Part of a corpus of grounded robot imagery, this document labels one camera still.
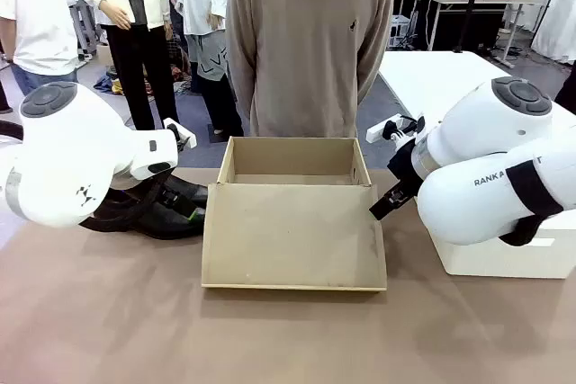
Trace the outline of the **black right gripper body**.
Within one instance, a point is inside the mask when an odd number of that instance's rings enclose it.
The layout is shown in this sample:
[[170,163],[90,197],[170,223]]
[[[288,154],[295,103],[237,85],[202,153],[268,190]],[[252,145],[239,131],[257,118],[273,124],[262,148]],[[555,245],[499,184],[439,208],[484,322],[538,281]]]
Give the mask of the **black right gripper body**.
[[395,145],[395,154],[387,167],[398,182],[393,186],[395,191],[418,191],[423,179],[412,164],[412,152],[416,139],[405,134],[392,134],[391,141]]

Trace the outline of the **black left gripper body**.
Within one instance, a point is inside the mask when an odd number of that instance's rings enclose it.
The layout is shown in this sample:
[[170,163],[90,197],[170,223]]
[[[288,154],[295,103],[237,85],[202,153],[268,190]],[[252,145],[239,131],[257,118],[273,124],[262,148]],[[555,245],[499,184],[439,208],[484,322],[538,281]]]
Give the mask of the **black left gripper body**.
[[179,182],[180,179],[173,174],[152,178],[150,189],[144,196],[144,203],[176,204],[182,195]]

